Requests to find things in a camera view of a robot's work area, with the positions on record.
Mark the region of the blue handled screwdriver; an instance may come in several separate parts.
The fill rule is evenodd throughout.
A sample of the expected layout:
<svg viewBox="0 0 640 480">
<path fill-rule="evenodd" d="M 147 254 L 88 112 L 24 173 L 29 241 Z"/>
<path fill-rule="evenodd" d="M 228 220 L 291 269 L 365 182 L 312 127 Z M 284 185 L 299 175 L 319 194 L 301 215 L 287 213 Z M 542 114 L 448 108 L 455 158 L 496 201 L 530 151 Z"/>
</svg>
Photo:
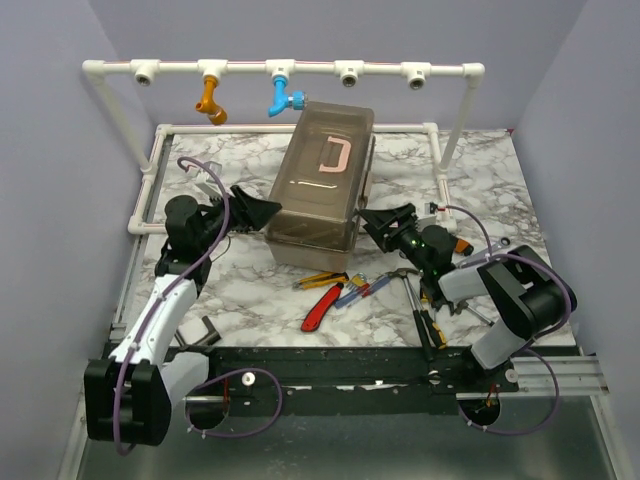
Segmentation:
<svg viewBox="0 0 640 480">
<path fill-rule="evenodd" d="M 376 292 L 386 287 L 391 281 L 391 273 L 386 272 L 380 275 L 377 279 L 372 282 L 365 283 L 360 286 L 358 289 L 351 291 L 345 296 L 338 299 L 334 306 L 336 309 L 346 308 L 353 303 L 358 302 L 361 299 L 367 298 L 369 296 L 374 295 Z"/>
</svg>

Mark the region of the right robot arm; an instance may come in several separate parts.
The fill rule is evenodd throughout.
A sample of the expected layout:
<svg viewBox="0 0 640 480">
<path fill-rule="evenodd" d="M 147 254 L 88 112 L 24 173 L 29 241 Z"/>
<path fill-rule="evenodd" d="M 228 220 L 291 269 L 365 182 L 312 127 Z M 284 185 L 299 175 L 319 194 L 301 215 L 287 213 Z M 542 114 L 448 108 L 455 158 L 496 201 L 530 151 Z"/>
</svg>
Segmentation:
<svg viewBox="0 0 640 480">
<path fill-rule="evenodd" d="M 480 392 L 496 380 L 496 368 L 538 338 L 562 328 L 577 308 L 571 287 L 528 245 L 506 253 L 489 249 L 469 266 L 453 263 L 454 235 L 437 224 L 420 229 L 415 206 L 362 209 L 364 229 L 381 251 L 400 251 L 420 273 L 435 308 L 489 297 L 499 319 L 461 354 L 462 384 Z"/>
</svg>

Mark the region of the brown translucent tool box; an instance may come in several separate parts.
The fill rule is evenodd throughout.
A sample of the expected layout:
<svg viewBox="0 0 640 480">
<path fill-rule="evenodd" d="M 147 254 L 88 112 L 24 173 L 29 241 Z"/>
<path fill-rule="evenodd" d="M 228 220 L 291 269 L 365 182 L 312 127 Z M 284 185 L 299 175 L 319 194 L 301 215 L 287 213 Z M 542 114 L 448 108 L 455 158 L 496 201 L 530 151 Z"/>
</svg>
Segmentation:
<svg viewBox="0 0 640 480">
<path fill-rule="evenodd" d="M 370 108 L 311 102 L 302 111 L 269 195 L 282 206 L 265 230 L 275 261 L 347 269 L 371 187 L 373 124 Z"/>
</svg>

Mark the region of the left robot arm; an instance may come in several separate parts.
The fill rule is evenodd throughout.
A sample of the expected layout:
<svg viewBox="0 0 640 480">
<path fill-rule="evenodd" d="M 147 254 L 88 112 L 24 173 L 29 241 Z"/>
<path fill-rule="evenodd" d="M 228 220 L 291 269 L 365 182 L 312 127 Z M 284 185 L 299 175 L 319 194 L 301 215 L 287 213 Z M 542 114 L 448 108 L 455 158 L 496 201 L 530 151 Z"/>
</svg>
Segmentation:
<svg viewBox="0 0 640 480">
<path fill-rule="evenodd" d="M 167 239 L 155 267 L 155 283 L 129 333 L 105 358 L 84 372 L 86 427 L 90 439 L 113 442 L 126 456 L 136 446 L 165 438 L 175 405 L 190 391 L 214 393 L 220 368 L 200 353 L 166 359 L 185 314 L 199 298 L 211 255 L 231 231 L 259 231 L 281 210 L 278 202 L 254 198 L 239 186 L 212 204 L 179 195 L 165 206 Z"/>
</svg>

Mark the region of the red utility knife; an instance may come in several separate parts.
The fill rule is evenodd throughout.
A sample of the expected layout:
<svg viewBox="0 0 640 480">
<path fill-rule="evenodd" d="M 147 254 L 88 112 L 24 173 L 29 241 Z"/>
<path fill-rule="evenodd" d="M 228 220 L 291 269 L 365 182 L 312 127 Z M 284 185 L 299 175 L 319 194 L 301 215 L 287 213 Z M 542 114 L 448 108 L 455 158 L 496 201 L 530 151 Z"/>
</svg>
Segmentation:
<svg viewBox="0 0 640 480">
<path fill-rule="evenodd" d="M 300 326 L 300 330 L 304 333 L 315 332 L 320 327 L 327 312 L 340 298 L 343 289 L 343 282 L 333 285 L 308 311 Z"/>
</svg>

